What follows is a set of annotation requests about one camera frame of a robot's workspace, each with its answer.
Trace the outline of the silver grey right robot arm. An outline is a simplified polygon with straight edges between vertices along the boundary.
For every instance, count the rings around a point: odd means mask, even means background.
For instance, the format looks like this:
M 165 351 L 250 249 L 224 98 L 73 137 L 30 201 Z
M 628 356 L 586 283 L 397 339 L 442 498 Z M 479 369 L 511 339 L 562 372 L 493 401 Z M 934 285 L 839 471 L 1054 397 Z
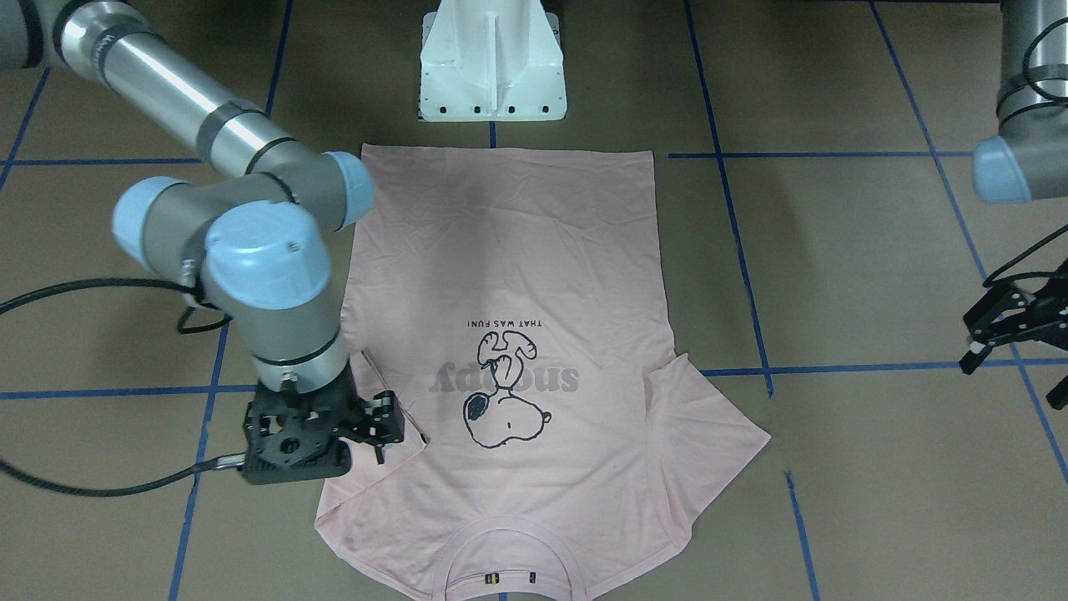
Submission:
M 7 476 L 72 496 L 144 493 L 202 472 L 246 483 L 304 483 L 350 471 L 354 445 L 384 464 L 406 422 L 392 391 L 364 400 L 342 336 L 323 237 L 370 213 L 370 171 L 345 152 L 318 154 L 177 53 L 126 1 L 4 1 L 3 69 L 58 66 L 100 83 L 194 151 L 221 181 L 154 176 L 117 199 L 112 235 L 150 279 L 83 279 L 4 301 L 3 311 L 73 290 L 176 290 L 189 311 L 224 315 L 257 371 L 244 416 L 247 448 L 124 488 L 49 483 L 3 462 Z

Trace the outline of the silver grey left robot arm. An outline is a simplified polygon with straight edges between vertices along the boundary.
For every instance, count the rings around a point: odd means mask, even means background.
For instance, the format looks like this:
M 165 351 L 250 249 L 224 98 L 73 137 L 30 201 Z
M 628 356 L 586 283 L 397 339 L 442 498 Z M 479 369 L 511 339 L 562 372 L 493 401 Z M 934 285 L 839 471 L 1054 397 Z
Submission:
M 985 203 L 1014 205 L 1063 199 L 1067 193 L 1067 4 L 1000 3 L 998 135 L 972 154 L 974 193 Z M 1034 341 L 1065 349 L 1065 265 L 1015 271 L 1041 247 L 1065 235 L 1046 235 L 985 276 L 985 292 L 964 315 L 970 346 L 959 361 L 976 371 L 1000 346 Z

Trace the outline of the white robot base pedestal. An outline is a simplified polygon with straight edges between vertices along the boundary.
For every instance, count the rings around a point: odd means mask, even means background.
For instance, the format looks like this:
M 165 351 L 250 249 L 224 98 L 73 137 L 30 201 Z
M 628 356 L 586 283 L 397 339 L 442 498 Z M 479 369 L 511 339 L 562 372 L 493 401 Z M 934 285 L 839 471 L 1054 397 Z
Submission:
M 541 122 L 568 113 L 557 14 L 541 1 L 441 1 L 422 18 L 417 115 Z

